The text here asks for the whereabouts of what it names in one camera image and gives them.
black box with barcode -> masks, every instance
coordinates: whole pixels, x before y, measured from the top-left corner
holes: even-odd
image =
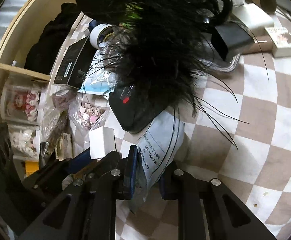
[[[54,84],[69,85],[80,89],[95,52],[96,49],[90,44],[89,37],[69,46],[54,79]]]

metal screw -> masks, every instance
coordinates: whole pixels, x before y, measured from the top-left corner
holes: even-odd
[[[83,180],[82,179],[76,179],[74,182],[73,182],[73,185],[76,186],[76,187],[79,187],[83,184]]]
[[[88,179],[92,179],[93,177],[94,177],[94,173],[90,173],[90,174],[87,176]]]
[[[114,169],[114,170],[111,171],[111,175],[112,176],[119,176],[120,173],[121,173],[121,171],[120,170],[117,170],[117,169]]]
[[[221,181],[219,179],[212,179],[211,180],[211,183],[214,185],[214,186],[220,186],[221,185]]]
[[[184,174],[184,172],[183,172],[183,170],[177,169],[177,170],[174,171],[174,174],[176,176],[182,176]]]

red sticker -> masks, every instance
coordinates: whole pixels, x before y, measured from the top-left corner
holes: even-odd
[[[124,98],[123,103],[126,104],[129,101],[129,99],[130,99],[130,97]]]

small white box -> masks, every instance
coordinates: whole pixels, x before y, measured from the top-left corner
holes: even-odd
[[[232,14],[238,18],[254,36],[265,35],[265,27],[274,27],[274,21],[254,3],[233,8]]]
[[[273,41],[273,57],[291,57],[291,35],[285,27],[265,28]]]
[[[110,151],[115,151],[114,129],[99,127],[89,132],[90,157],[101,159]]]

checkered tablecloth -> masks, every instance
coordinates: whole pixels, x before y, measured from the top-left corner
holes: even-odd
[[[274,15],[275,26],[291,23]],[[84,37],[90,19],[86,16],[70,33],[68,45]],[[60,64],[64,51],[60,51]],[[181,168],[202,180],[219,178],[265,224],[278,240],[291,234],[291,57],[272,58],[264,53],[241,57],[231,73],[220,78],[235,93],[208,76],[200,78],[198,96],[239,122],[228,118],[204,102],[206,111],[232,135],[238,149],[227,141],[205,114],[192,117],[190,106],[180,104],[185,122],[184,142],[175,159]],[[95,104],[106,105],[101,99]],[[125,132],[111,112],[107,127],[115,130],[117,150],[126,157],[139,134]],[[177,240],[177,202],[163,201],[153,187],[136,215],[126,201],[117,202],[117,240]]]

